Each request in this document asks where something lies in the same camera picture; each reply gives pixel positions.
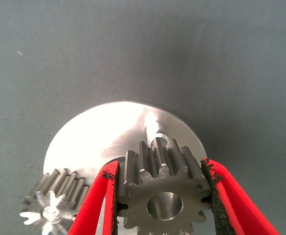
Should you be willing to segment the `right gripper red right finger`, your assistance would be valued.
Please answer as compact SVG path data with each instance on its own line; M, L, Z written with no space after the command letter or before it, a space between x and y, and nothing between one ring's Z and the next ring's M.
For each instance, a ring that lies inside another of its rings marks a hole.
M217 235L278 235L225 166L203 158L201 169L212 188L210 202Z

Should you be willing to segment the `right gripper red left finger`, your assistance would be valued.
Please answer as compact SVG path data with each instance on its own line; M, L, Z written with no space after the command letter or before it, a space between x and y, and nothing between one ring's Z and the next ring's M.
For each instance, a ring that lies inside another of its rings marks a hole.
M96 234L103 202L105 202L105 210L102 234L117 234L118 175L119 161L108 163L100 169L68 232L70 235Z

